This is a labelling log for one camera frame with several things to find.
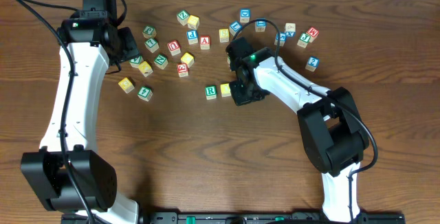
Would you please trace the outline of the yellow O block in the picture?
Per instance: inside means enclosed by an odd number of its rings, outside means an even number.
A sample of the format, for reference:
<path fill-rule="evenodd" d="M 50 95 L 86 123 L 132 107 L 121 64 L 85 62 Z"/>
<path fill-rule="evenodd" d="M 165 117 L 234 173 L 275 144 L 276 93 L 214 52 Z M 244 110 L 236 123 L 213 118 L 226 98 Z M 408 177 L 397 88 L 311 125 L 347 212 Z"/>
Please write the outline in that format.
<path fill-rule="evenodd" d="M 231 90 L 230 90 L 230 85 L 228 83 L 223 83 L 220 85 L 220 90 L 221 90 L 221 96 L 224 97 L 228 97 L 231 96 Z"/>

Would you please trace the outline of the green R block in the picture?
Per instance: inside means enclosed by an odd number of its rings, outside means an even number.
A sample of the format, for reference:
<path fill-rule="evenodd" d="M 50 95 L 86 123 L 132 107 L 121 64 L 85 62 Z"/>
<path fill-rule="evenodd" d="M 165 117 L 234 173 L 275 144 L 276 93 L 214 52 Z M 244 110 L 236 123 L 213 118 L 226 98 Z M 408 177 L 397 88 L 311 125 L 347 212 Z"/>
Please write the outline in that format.
<path fill-rule="evenodd" d="M 213 100 L 217 98 L 217 89 L 215 85 L 205 87 L 205 95 L 207 100 Z"/>

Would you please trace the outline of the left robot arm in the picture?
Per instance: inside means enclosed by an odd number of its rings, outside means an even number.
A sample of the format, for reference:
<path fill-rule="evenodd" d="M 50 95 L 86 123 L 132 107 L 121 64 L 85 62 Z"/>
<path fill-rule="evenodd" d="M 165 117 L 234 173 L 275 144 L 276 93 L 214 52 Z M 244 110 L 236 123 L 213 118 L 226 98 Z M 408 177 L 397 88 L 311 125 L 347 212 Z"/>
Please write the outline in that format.
<path fill-rule="evenodd" d="M 140 55 L 117 13 L 123 0 L 82 0 L 54 36 L 60 77 L 49 126 L 21 172 L 41 205 L 63 223 L 142 223 L 142 208 L 118 192 L 115 169 L 97 152 L 96 122 L 104 76 Z"/>

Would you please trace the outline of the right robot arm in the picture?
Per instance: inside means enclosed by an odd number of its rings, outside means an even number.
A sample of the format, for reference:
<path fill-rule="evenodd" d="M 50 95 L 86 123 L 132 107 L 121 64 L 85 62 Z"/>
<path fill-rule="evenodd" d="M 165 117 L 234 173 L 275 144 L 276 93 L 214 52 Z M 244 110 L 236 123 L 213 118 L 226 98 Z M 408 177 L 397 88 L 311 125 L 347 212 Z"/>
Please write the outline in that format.
<path fill-rule="evenodd" d="M 356 176 L 367 132 L 350 92 L 315 85 L 289 68 L 270 48 L 256 51 L 244 38 L 225 49 L 236 80 L 230 82 L 232 98 L 241 106 L 275 95 L 298 117 L 305 153 L 321 172 L 323 214 L 329 221 L 348 223 L 360 214 Z"/>

